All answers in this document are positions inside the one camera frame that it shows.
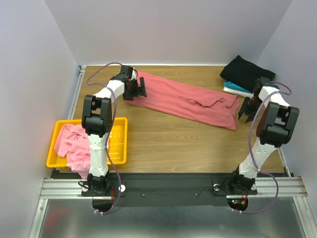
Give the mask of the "red t shirt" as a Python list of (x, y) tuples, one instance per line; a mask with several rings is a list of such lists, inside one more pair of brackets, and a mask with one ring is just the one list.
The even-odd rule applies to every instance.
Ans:
[(139, 76), (144, 78), (147, 96), (136, 97), (126, 103), (232, 131), (237, 130), (236, 111), (240, 105), (237, 96), (145, 72), (139, 72)]

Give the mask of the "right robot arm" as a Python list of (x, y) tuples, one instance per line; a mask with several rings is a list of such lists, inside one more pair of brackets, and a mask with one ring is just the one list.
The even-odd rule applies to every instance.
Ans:
[(265, 77), (256, 80), (252, 97), (244, 99), (238, 112), (238, 118), (247, 116), (252, 128), (250, 152), (228, 181), (229, 190), (235, 194), (256, 190), (255, 179), (264, 162), (293, 135), (300, 110), (283, 99), (278, 84)]

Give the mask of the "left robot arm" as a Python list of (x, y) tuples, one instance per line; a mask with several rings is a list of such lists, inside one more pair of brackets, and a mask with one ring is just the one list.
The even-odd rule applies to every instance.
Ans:
[(103, 89), (94, 95), (86, 95), (83, 104), (81, 124), (89, 140), (90, 169), (87, 184), (82, 186), (98, 195), (106, 195), (110, 191), (107, 142), (116, 116), (116, 100), (120, 96), (124, 100), (146, 97), (147, 92), (144, 78), (138, 78), (137, 70), (131, 66), (121, 64), (120, 72), (107, 84), (90, 81), (99, 72), (87, 79), (87, 85), (99, 85)]

